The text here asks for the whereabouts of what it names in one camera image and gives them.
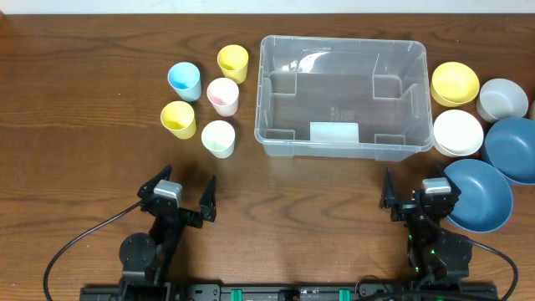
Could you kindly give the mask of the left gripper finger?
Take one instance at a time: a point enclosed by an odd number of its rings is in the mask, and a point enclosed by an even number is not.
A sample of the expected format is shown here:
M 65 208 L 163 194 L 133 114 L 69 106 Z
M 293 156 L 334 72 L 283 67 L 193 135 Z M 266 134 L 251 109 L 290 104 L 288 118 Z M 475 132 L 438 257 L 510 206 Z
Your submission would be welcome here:
M 216 206 L 217 177 L 213 176 L 199 201 L 201 216 L 204 221 L 214 222 L 217 216 Z
M 171 165 L 166 165 L 156 176 L 148 180 L 143 184 L 137 192 L 137 196 L 140 199 L 148 197 L 154 193 L 155 187 L 161 180 L 168 181 L 171 176 L 172 167 Z

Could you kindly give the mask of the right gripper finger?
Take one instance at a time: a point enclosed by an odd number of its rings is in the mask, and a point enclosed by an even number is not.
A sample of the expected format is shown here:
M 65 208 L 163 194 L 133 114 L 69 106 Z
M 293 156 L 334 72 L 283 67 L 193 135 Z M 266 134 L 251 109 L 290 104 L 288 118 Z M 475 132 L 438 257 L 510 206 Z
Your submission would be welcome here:
M 386 168 L 385 181 L 380 198 L 380 208 L 391 208 L 395 203 L 395 189 L 390 168 Z
M 436 204 L 441 209 L 453 209 L 461 195 L 461 189 L 446 174 L 443 165 L 437 165 L 439 176 L 439 191 L 436 193 Z

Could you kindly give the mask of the dark blue bowl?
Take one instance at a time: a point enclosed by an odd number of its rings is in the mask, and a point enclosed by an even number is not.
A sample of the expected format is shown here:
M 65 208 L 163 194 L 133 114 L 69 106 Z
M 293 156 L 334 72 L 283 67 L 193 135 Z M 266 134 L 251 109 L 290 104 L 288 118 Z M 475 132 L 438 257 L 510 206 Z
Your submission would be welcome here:
M 534 122 L 510 117 L 487 132 L 481 158 L 497 168 L 512 185 L 534 185 Z
M 469 232 L 494 232 L 512 215 L 512 189 L 502 174 L 484 161 L 462 159 L 445 169 L 461 190 L 446 220 Z

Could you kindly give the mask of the white bowl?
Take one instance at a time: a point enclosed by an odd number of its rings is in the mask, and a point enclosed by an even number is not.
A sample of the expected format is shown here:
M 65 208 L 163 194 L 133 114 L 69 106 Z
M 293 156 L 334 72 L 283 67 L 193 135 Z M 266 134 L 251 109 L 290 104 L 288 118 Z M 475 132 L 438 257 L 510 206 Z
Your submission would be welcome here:
M 481 124 L 464 110 L 447 110 L 434 122 L 433 145 L 445 156 L 470 156 L 481 148 L 483 140 Z

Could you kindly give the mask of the grey bowl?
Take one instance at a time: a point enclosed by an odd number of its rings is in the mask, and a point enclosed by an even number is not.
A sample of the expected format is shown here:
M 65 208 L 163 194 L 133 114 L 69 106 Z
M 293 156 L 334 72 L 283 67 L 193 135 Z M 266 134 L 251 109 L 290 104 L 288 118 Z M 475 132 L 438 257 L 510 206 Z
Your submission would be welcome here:
M 476 102 L 477 113 L 489 123 L 509 117 L 523 117 L 527 110 L 527 94 L 509 79 L 487 81 L 481 87 Z

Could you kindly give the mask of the yellow bowl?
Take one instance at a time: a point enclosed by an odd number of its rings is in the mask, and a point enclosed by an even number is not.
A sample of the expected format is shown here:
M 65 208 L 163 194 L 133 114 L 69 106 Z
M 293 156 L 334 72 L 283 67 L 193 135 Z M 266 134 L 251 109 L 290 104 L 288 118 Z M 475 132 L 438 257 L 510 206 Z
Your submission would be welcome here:
M 480 91 L 476 73 L 467 65 L 446 62 L 431 76 L 431 96 L 440 105 L 458 107 L 473 101 Z

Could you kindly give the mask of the beige bowl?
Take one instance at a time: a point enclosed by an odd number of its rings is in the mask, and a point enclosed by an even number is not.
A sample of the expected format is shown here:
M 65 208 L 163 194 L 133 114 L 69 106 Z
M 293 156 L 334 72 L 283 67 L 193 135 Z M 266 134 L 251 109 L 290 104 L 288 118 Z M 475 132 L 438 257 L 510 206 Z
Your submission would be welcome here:
M 533 121 L 535 120 L 535 101 L 532 102 L 530 107 L 529 119 Z

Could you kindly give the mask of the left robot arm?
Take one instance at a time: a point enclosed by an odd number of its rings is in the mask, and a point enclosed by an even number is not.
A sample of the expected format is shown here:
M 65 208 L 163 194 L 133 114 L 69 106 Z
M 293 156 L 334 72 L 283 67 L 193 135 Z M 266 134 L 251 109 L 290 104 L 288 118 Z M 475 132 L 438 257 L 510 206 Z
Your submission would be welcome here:
M 217 216 L 217 178 L 213 176 L 199 201 L 199 209 L 183 208 L 182 185 L 170 181 L 171 166 L 142 185 L 137 193 L 140 209 L 155 221 L 147 232 L 128 236 L 121 244 L 123 265 L 118 300 L 176 300 L 180 291 L 167 280 L 172 258 L 186 227 L 201 228 Z

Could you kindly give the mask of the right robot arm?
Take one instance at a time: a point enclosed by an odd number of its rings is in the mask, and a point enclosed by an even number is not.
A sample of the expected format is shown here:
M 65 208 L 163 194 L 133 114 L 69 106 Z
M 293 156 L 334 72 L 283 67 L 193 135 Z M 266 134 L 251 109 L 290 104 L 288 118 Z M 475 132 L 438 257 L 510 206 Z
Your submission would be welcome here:
M 385 173 L 380 207 L 391 210 L 393 222 L 403 222 L 409 230 L 408 261 L 417 272 L 410 287 L 430 289 L 449 286 L 469 275 L 472 246 L 462 235 L 447 233 L 440 221 L 452 213 L 461 190 L 440 169 L 438 177 L 422 181 L 422 188 L 410 198 L 395 194 L 390 170 Z

